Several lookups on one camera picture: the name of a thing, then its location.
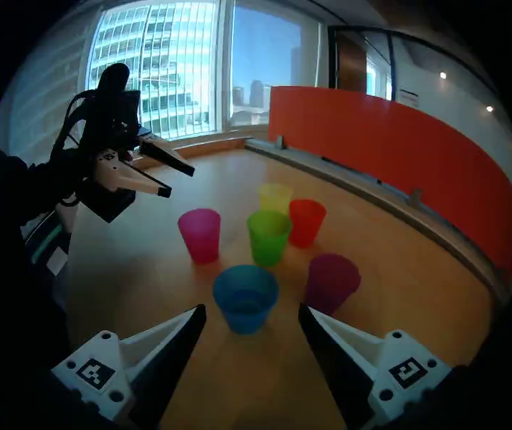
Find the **robotic arm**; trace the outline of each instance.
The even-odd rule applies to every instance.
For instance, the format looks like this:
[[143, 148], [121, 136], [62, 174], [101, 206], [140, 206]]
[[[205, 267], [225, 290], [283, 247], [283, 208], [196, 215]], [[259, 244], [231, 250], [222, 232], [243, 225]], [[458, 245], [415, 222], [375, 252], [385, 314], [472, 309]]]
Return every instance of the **robotic arm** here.
[[[84, 178], [74, 187], [76, 199], [62, 201], [74, 206], [82, 201], [89, 209], [111, 222], [134, 200], [135, 192], [156, 194], [168, 198], [172, 188], [138, 170], [129, 163], [129, 151], [140, 146], [140, 154], [154, 158], [186, 175], [194, 174], [194, 167], [181, 158], [168, 143], [138, 124], [137, 109], [140, 91], [125, 91], [130, 71], [124, 64], [113, 64], [103, 73], [96, 90], [76, 95], [64, 119], [59, 137], [51, 152], [50, 163], [57, 163], [64, 155], [64, 142], [71, 129], [84, 120], [78, 156], [88, 163], [88, 172], [77, 172]], [[83, 100], [71, 112], [73, 104]]]

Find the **yellow cup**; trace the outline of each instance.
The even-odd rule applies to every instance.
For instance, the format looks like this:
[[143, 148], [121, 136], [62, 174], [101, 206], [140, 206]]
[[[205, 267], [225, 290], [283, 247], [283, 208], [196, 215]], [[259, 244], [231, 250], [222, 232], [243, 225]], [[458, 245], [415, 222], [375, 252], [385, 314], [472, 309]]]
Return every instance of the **yellow cup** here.
[[287, 214], [294, 190], [278, 183], [265, 183], [258, 189], [262, 211], [275, 211]]

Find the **green cup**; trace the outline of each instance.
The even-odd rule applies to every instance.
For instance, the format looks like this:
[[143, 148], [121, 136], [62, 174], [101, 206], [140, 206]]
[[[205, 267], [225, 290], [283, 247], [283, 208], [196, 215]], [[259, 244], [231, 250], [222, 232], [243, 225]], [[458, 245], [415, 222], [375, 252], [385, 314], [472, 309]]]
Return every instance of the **green cup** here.
[[257, 211], [248, 218], [251, 256], [260, 266], [279, 263], [291, 232], [289, 216], [273, 211]]

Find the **white wall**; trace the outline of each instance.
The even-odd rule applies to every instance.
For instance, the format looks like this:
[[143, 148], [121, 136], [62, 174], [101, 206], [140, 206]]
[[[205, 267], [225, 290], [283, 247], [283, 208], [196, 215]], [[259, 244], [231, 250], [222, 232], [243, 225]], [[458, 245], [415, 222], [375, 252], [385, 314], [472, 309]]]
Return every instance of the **white wall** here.
[[501, 125], [483, 103], [454, 82], [441, 79], [413, 64], [397, 63], [399, 89], [418, 94], [418, 109], [431, 115], [479, 145], [512, 183], [512, 131]]

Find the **sky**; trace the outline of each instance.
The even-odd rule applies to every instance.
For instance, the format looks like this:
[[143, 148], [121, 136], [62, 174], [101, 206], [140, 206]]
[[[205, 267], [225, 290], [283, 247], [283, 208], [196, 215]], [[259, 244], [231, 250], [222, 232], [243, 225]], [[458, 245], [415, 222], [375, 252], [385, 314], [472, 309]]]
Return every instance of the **sky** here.
[[232, 86], [250, 98], [252, 81], [269, 85], [291, 82], [291, 49], [301, 46], [298, 25], [276, 16], [236, 7], [232, 45]]

